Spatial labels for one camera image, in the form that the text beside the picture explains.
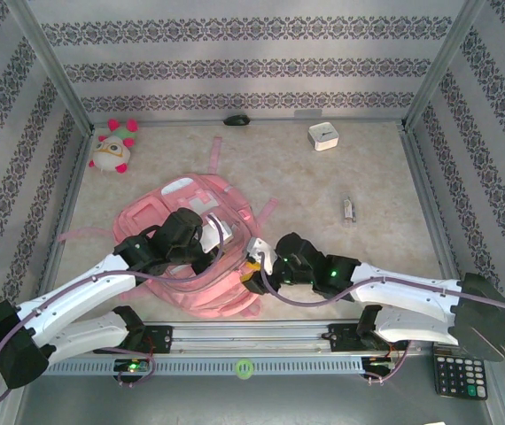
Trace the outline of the pink student backpack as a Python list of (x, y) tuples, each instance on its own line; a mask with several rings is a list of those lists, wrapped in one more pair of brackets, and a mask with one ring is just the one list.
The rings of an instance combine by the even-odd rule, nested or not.
[(261, 226), (277, 206), (271, 198), (259, 214), (254, 214), (241, 191), (217, 174), (221, 138), (214, 138), (206, 174), (186, 174), (154, 189), (127, 205), (114, 219), (113, 227), (79, 228), (62, 234), (63, 242), (78, 237), (111, 237), (120, 243), (151, 225), (161, 225), (180, 207), (187, 207), (205, 219), (210, 213), (231, 226), (234, 239), (224, 244), (223, 256), (205, 276), (190, 283), (161, 283), (148, 280), (120, 294), (124, 301), (154, 296), (198, 318), (232, 316), (255, 318), (261, 311), (260, 295), (242, 283), (245, 248), (253, 237), (261, 237)]

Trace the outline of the white pink plush toy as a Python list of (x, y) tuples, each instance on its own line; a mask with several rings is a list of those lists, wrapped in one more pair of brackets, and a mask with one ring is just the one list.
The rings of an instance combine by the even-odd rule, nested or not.
[(102, 172), (124, 174), (128, 171), (131, 149), (136, 144), (138, 122), (134, 119), (125, 122), (109, 119), (107, 127), (108, 133), (97, 137), (88, 166)]

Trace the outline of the white square alarm clock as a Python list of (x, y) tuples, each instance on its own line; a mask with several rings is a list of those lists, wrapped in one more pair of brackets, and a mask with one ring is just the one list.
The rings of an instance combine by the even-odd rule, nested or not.
[(330, 122), (311, 126), (307, 131), (307, 136), (316, 151), (326, 151), (338, 145), (338, 131)]

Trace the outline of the black desk calculator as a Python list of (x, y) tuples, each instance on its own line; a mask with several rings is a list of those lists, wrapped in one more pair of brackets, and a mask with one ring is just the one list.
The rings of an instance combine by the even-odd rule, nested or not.
[(458, 347), (432, 346), (435, 391), (441, 397), (486, 401), (488, 397), (485, 362)]

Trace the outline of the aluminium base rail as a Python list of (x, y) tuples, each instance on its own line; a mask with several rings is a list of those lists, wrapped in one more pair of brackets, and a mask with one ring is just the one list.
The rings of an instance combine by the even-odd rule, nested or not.
[[(169, 353), (239, 355), (270, 353), (333, 352), (330, 342), (322, 338), (330, 324), (318, 321), (230, 321), (230, 322), (147, 322), (146, 325), (173, 328)], [(127, 335), (125, 322), (114, 313), (95, 319), (61, 325), (43, 326), (35, 342), (53, 346), (50, 362), (56, 363), (88, 352), (107, 353)], [(394, 335), (388, 342), (427, 341), (427, 335)]]

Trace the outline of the metal table side rail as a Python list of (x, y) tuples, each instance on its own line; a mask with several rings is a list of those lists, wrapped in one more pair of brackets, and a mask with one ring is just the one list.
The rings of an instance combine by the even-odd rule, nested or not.
[(92, 127), (82, 138), (82, 145), (79, 147), (74, 157), (72, 173), (69, 176), (64, 198), (58, 210), (55, 228), (53, 229), (50, 244), (48, 245), (47, 257), (39, 275), (40, 280), (34, 291), (35, 296), (43, 295), (54, 287), (64, 250), (64, 243), (60, 242), (58, 238), (70, 227), (94, 132), (95, 130)]
[(459, 272), (443, 228), (441, 215), (435, 203), (435, 196), (420, 156), (416, 139), (404, 127), (399, 128), (402, 147), (407, 157), (408, 167), (416, 187), (420, 206), (423, 210), (426, 227), (430, 234), (433, 250), (438, 261), (443, 280), (459, 278)]

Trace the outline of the metal frame post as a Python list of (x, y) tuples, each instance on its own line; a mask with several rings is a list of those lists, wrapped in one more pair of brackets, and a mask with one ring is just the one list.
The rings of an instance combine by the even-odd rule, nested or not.
[(426, 73), (421, 87), (416, 92), (407, 114), (398, 125), (398, 129), (402, 134), (407, 133), (421, 117), (423, 110), (431, 100), (439, 82), (445, 75), (485, 3), (486, 0), (464, 0), (461, 10), (455, 17), (437, 56), (432, 61), (431, 67)]
[(58, 94), (61, 96), (66, 109), (71, 113), (81, 132), (84, 135), (89, 135), (93, 128), (89, 116), (81, 99), (76, 94), (64, 67), (52, 48), (48, 37), (33, 14), (28, 0), (4, 1), (13, 18), (17, 21), (24, 36), (28, 39), (44, 71), (50, 77)]

